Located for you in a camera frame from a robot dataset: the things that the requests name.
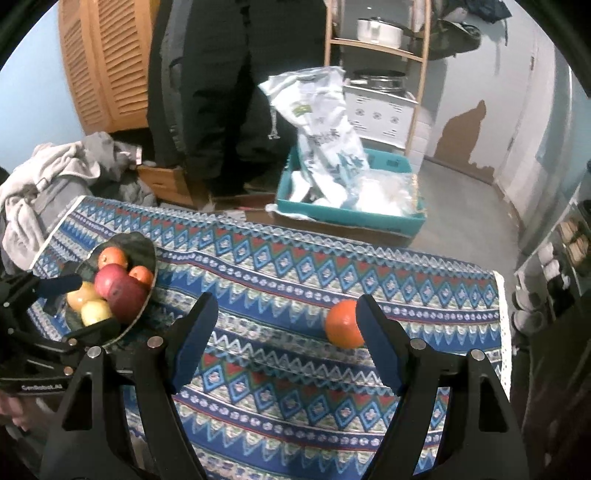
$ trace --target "teal crate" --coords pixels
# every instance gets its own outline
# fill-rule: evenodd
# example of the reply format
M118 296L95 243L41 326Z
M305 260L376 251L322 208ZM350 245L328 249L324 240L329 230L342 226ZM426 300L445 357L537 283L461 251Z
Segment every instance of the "teal crate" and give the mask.
M368 155L369 166L374 170L396 171L400 173L412 172L408 160L402 155L372 150L370 148L366 148L365 152ZM300 213L320 222L385 230L407 237L414 237L427 219L425 213L399 217L311 205L309 203L290 202L287 199L291 194L291 172L299 169L300 157L298 149L294 147L291 149L290 155L287 158L287 165L281 174L281 180L277 189L275 201L280 212ZM420 197L418 200L418 209L421 212L425 211L423 199Z

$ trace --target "blue patterned tablecloth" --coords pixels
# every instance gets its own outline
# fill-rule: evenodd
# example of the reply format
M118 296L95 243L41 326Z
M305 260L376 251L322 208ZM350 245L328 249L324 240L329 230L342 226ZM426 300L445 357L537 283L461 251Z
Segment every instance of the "blue patterned tablecloth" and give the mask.
M372 294L411 337L438 350L486 352L508 391L511 357L502 277L404 249L373 247L180 210L81 198L40 252L34 272L56 276L115 233L139 231L157 247L158 277L146 315L126 348L187 312L204 291L220 313L199 369L175 401L211 478L359 479L394 415L364 348L327 342L327 310ZM30 310L49 338L63 315ZM433 465L449 392L440 389L416 472ZM130 428L142 434L132 390Z

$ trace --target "louvered door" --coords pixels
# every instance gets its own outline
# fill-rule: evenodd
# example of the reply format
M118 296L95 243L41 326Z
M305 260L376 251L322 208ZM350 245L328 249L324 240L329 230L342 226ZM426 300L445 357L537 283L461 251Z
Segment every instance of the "louvered door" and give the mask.
M81 0L60 0L61 53L70 92L86 133L107 130L111 119L99 81L92 51L90 22Z
M151 9L154 0L60 0L60 35L70 90L86 132L114 132L147 127L148 58L152 39ZM69 30L82 39L68 40ZM76 83L85 62L89 83L96 99L101 121L86 121L89 94Z

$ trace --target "floor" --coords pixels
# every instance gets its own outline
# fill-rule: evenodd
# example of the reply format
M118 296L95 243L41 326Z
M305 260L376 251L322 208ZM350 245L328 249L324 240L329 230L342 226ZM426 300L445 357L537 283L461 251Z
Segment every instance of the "floor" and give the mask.
M511 294L519 226L497 189L427 160L418 182L427 221L410 248L495 270Z

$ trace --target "silver bolt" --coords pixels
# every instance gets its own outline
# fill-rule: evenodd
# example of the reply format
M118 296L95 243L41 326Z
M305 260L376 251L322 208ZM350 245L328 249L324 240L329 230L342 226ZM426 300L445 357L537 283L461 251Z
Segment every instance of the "silver bolt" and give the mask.
M427 344L423 339L413 338L412 340L410 340L410 346L413 347L415 350L425 350Z
M148 346L149 346L150 348L158 348L158 347L159 347L159 346L161 346L163 343L164 343L164 339L163 339L162 337L158 337L158 336L151 337L151 338L148 340Z
M100 355L103 349L100 346L94 346L88 349L88 356L90 358L96 358Z
M482 350L478 350L478 349L472 350L470 352L470 355L472 355L472 358L474 360L477 360L479 362L482 362L486 358L486 355L484 354L484 352Z

